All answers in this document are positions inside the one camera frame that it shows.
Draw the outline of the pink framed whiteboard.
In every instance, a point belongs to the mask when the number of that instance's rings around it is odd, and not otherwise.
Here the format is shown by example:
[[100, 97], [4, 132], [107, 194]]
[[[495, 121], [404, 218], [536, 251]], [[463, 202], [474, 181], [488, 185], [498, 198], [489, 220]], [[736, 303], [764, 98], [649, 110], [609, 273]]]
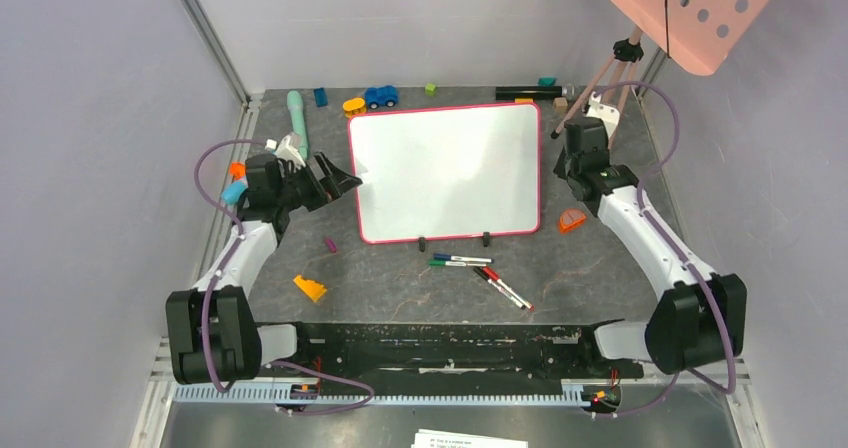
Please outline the pink framed whiteboard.
[[361, 239], [387, 244], [536, 232], [541, 121], [532, 103], [351, 118]]

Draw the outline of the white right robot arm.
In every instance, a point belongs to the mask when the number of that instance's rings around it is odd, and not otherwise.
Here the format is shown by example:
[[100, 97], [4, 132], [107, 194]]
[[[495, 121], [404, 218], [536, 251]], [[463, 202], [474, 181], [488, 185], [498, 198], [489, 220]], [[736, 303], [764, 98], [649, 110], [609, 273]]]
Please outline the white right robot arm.
[[611, 163], [601, 119], [580, 117], [564, 128], [555, 174], [623, 243], [657, 298], [646, 321], [612, 320], [585, 329], [580, 368], [602, 376], [620, 359], [650, 361], [668, 375], [719, 361], [733, 367], [744, 342], [744, 282], [700, 260], [653, 208], [632, 170]]

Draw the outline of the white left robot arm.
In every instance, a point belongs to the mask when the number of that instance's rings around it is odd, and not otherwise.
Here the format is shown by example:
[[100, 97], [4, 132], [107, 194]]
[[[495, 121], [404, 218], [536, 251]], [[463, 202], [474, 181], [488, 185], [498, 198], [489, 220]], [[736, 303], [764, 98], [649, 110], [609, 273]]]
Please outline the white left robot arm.
[[262, 340], [280, 345], [275, 360], [290, 375], [306, 373], [313, 347], [294, 329], [262, 331], [249, 306], [249, 292], [265, 262], [279, 247], [299, 209], [315, 211], [360, 187], [362, 179], [323, 153], [317, 166], [300, 166], [271, 153], [245, 162], [246, 187], [226, 215], [230, 235], [212, 267], [188, 290], [165, 303], [172, 371], [182, 385], [211, 383], [222, 392], [255, 378], [268, 359]]

